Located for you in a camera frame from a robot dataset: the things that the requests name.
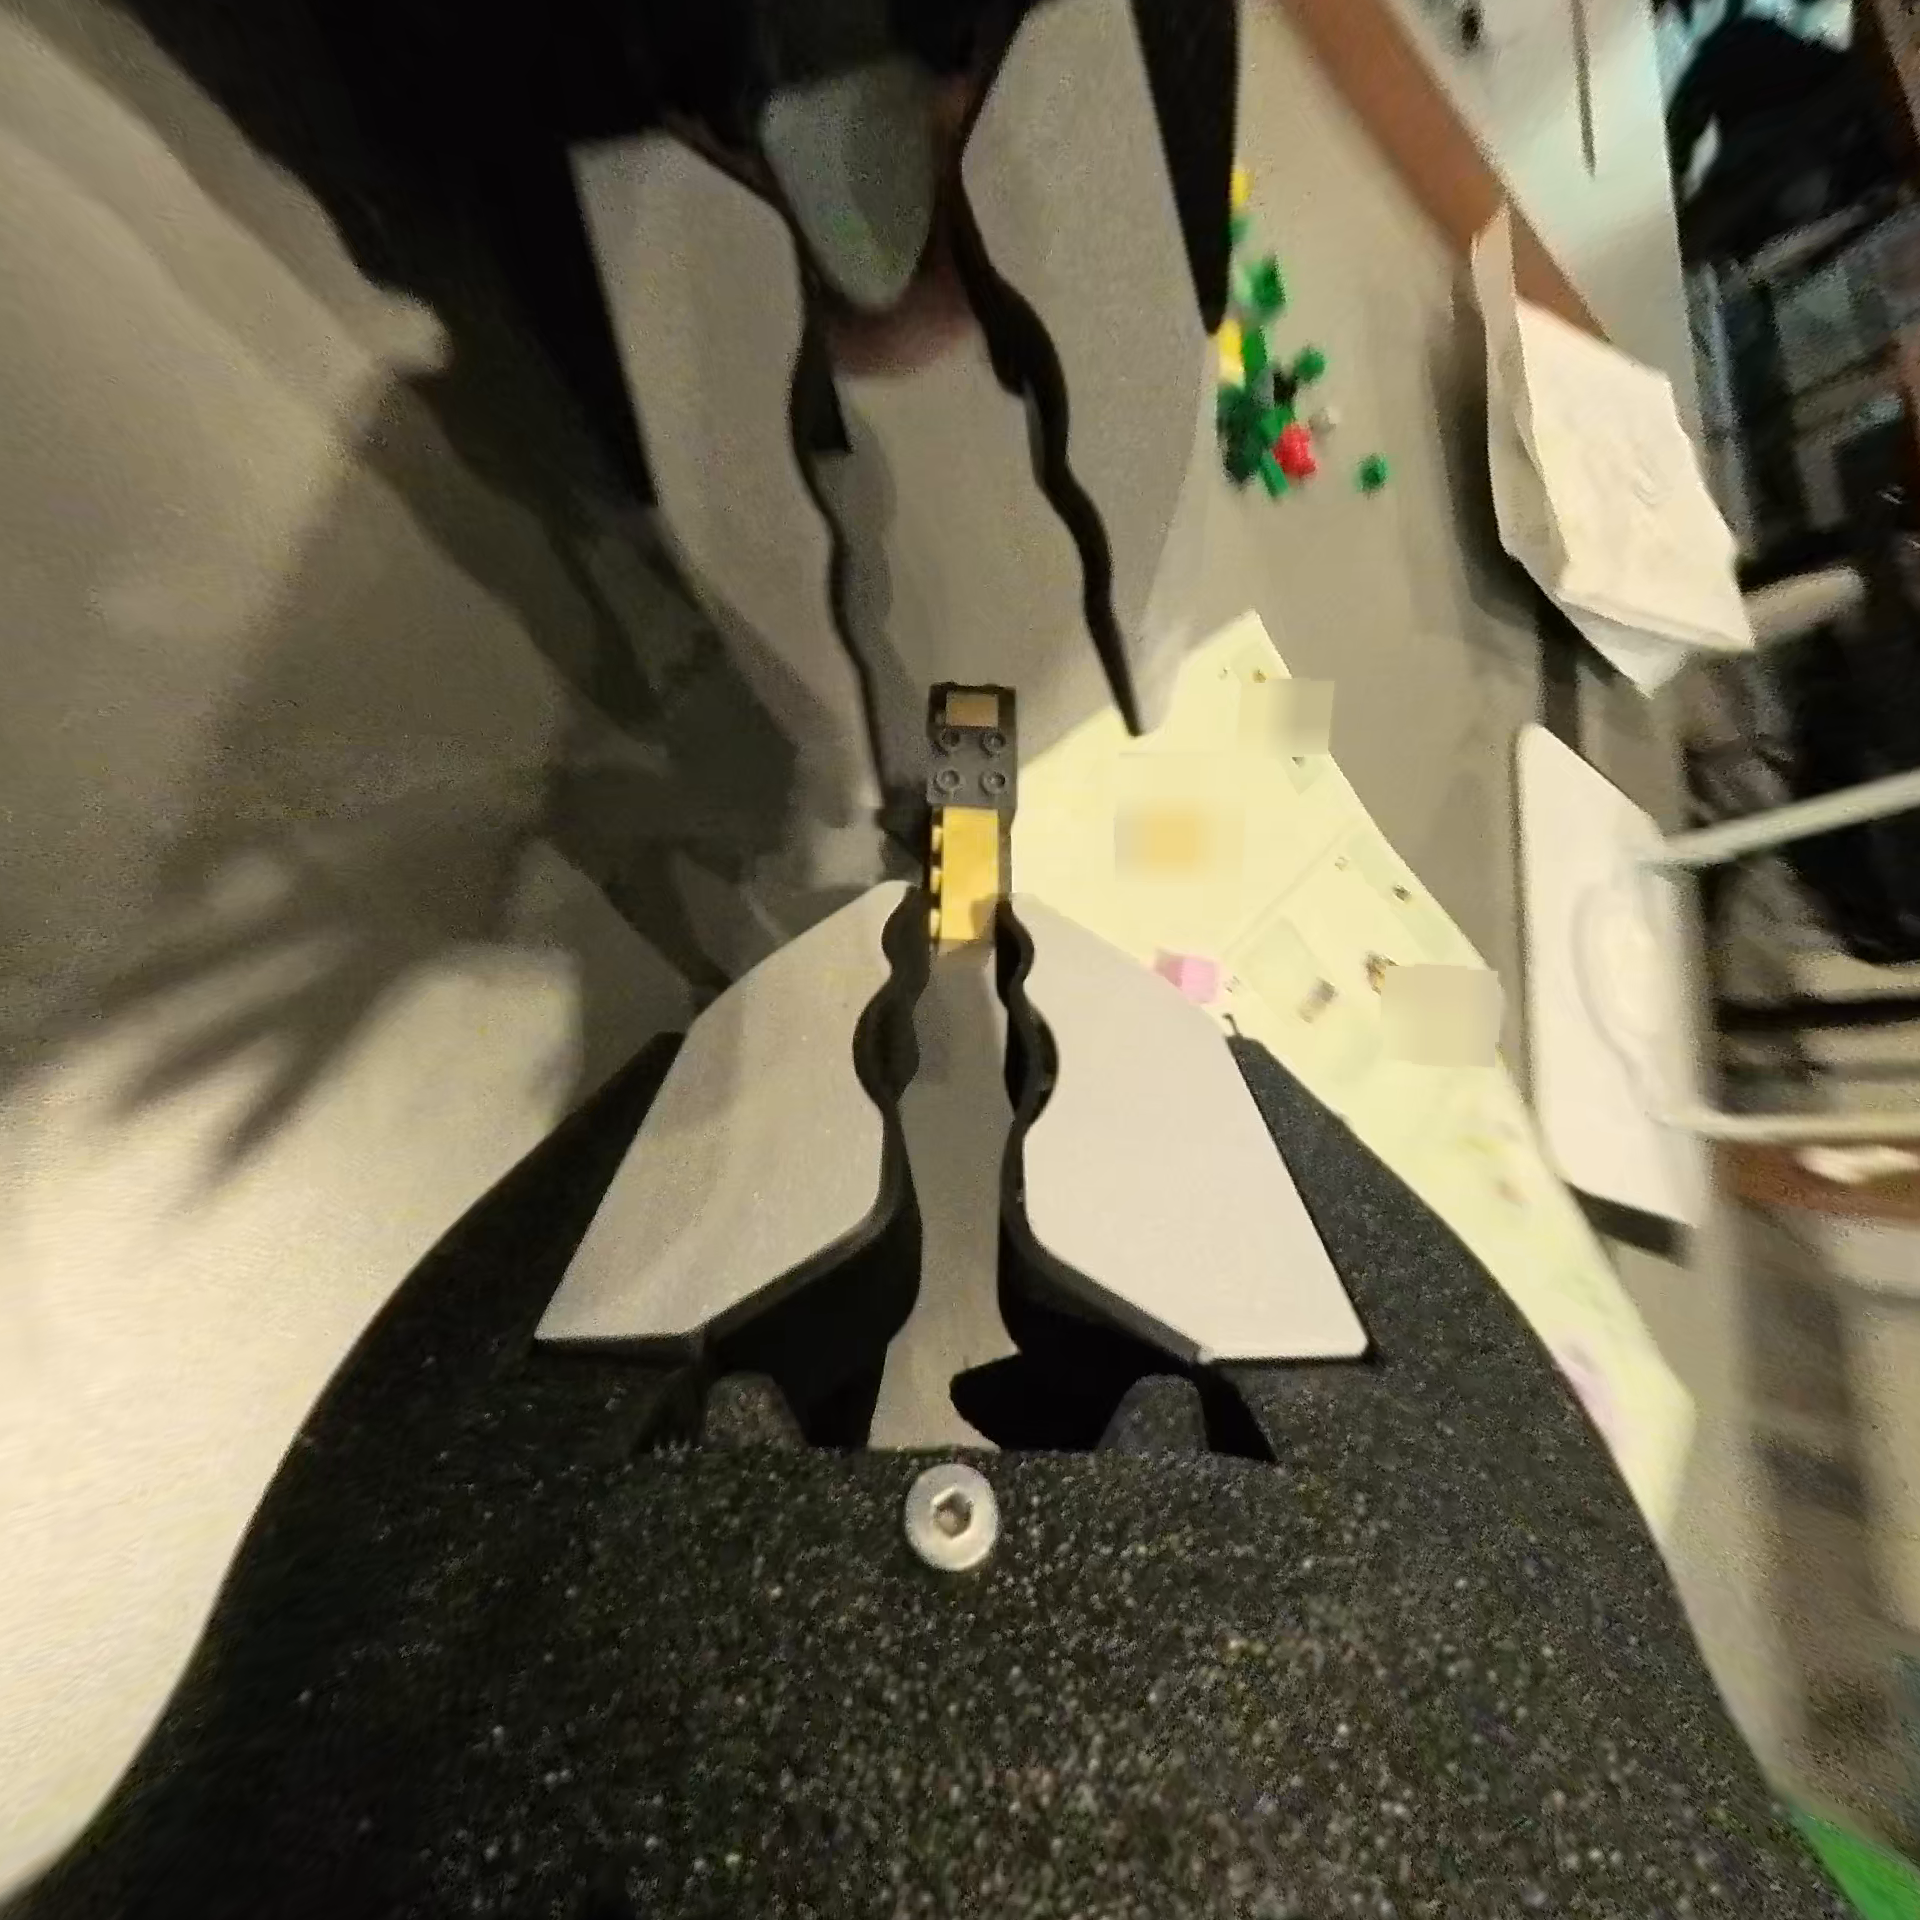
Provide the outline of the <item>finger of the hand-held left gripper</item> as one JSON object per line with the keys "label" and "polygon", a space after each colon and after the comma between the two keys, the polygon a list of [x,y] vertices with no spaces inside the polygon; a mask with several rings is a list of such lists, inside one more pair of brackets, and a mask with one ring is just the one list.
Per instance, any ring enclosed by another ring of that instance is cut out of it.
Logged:
{"label": "finger of the hand-held left gripper", "polygon": [[1193,530],[1211,350],[1132,4],[1023,17],[964,133],[958,196],[1099,675],[1145,737],[1187,647],[1160,580]]}
{"label": "finger of the hand-held left gripper", "polygon": [[663,540],[828,826],[873,813],[869,715],[796,449],[799,253],[767,201],[670,135],[573,150],[573,186]]}

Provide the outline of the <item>metal rod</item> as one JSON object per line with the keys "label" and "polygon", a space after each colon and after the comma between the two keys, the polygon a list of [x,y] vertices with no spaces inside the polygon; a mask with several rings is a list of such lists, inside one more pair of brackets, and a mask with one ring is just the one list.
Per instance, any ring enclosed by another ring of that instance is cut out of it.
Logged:
{"label": "metal rod", "polygon": [[1636,867],[1647,873],[1708,870],[1832,833],[1867,827],[1915,812],[1918,786],[1920,774],[1910,770],[1755,812],[1729,823],[1680,833],[1640,850]]}

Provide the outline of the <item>white tray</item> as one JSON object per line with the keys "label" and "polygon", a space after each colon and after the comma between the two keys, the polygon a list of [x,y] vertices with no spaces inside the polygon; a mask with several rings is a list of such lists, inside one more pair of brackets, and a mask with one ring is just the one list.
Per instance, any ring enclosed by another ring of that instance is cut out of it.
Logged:
{"label": "white tray", "polygon": [[1543,725],[1515,740],[1527,1089],[1595,1231],[1683,1257],[1712,1212],[1695,913],[1664,827]]}

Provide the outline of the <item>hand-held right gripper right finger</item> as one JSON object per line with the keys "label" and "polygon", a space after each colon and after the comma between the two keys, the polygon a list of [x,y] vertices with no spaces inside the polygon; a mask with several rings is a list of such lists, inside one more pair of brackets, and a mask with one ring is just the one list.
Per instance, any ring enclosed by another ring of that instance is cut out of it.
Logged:
{"label": "hand-held right gripper right finger", "polygon": [[1181,1364],[1369,1339],[1222,1028],[1035,895],[999,910],[1001,1282]]}

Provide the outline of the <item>pale yellow instruction sheet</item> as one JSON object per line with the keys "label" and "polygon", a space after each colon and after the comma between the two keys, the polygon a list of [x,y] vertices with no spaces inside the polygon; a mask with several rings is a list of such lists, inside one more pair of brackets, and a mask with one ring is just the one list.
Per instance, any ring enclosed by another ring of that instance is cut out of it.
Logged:
{"label": "pale yellow instruction sheet", "polygon": [[1205,954],[1200,1006],[1259,1044],[1400,1177],[1486,1267],[1563,1370],[1659,1548],[1676,1535],[1695,1407],[1659,1355],[1503,1061],[1388,1054],[1393,966],[1486,969],[1327,753],[1284,756],[1276,730],[1329,709],[1296,683],[1259,614],[1181,665],[1164,727],[1101,714],[1021,774],[1014,882],[1153,969]]}

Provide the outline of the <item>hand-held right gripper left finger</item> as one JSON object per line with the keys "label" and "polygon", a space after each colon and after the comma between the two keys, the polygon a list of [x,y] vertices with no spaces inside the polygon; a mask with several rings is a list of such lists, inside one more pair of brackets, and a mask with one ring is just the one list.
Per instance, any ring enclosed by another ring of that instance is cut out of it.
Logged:
{"label": "hand-held right gripper left finger", "polygon": [[887,937],[919,902],[876,882],[694,1017],[537,1324],[544,1343],[685,1351],[873,1226],[896,1093],[859,1044],[905,986]]}

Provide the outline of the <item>green box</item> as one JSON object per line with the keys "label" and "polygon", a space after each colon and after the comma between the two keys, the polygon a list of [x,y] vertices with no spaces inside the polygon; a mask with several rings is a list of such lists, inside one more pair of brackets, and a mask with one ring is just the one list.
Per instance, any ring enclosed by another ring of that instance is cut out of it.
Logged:
{"label": "green box", "polygon": [[1806,1809],[1791,1812],[1791,1825],[1853,1915],[1918,1917],[1915,1860]]}

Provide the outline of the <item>crumpled white paper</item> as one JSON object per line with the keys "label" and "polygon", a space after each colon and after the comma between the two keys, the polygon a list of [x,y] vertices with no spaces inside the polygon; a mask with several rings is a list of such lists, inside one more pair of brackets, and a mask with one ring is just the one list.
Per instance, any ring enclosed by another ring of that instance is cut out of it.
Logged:
{"label": "crumpled white paper", "polygon": [[1471,242],[1486,457],[1503,553],[1583,643],[1656,692],[1749,655],[1735,538],[1665,375],[1525,299],[1508,207]]}

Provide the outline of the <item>dark grey and yellow brick assembly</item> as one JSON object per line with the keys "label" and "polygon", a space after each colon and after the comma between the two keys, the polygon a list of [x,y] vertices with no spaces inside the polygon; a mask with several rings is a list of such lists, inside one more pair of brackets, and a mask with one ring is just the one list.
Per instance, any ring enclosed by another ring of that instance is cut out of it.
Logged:
{"label": "dark grey and yellow brick assembly", "polygon": [[945,682],[928,691],[923,884],[934,954],[987,945],[1014,891],[1017,694]]}

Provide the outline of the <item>pile of green bricks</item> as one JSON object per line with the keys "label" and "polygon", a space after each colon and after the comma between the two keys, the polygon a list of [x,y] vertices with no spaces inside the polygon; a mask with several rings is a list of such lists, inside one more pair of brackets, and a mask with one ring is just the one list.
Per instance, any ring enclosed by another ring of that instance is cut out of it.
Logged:
{"label": "pile of green bricks", "polygon": [[1336,411],[1316,401],[1327,356],[1316,345],[1281,350],[1277,324],[1288,315],[1288,279],[1279,257],[1253,246],[1253,179],[1230,170],[1228,301],[1214,329],[1216,457],[1236,491],[1284,498],[1327,467]]}

